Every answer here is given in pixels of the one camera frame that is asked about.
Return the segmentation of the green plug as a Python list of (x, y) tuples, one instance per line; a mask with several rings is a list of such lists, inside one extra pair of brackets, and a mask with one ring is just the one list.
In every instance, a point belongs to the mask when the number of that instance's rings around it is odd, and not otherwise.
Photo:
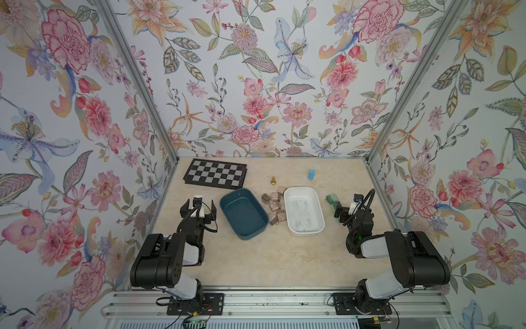
[(336, 211), (339, 205), (339, 199), (336, 194), (330, 194), (326, 198), (327, 203), (332, 207), (333, 211)]

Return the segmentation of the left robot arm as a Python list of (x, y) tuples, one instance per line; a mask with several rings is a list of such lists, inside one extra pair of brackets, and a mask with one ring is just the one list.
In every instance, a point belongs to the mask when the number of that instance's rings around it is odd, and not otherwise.
[(130, 282), (135, 288), (157, 289), (178, 302), (203, 304), (202, 284), (183, 272), (184, 267), (202, 265), (205, 258), (204, 235), (216, 233), (215, 203), (205, 203), (195, 196), (180, 208), (182, 216), (176, 231), (170, 235), (150, 234), (145, 238), (134, 264)]

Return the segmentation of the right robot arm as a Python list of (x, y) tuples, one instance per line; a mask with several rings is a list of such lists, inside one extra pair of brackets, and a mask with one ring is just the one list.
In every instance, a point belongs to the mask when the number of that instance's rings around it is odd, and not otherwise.
[(362, 304), (384, 302), (417, 286), (448, 284), (451, 270), (426, 233), (403, 233), (395, 229), (373, 234), (371, 204), (374, 197), (372, 189), (367, 195), (355, 194), (350, 207), (342, 206), (338, 200), (331, 203), (334, 217), (348, 229), (347, 251), (358, 259), (388, 259), (390, 262), (388, 271), (358, 283), (354, 299)]

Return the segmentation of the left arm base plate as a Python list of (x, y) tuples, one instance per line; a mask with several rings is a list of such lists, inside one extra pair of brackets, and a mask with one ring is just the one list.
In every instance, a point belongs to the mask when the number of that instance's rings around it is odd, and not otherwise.
[(225, 295), (223, 293), (204, 293), (192, 300), (181, 300), (172, 297), (168, 303), (167, 315), (223, 315)]

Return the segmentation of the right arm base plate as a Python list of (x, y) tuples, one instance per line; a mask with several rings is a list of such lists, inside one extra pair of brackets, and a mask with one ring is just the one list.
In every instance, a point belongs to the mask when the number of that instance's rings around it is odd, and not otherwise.
[(387, 300), (374, 300), (351, 293), (334, 293), (330, 300), (337, 315), (392, 315)]

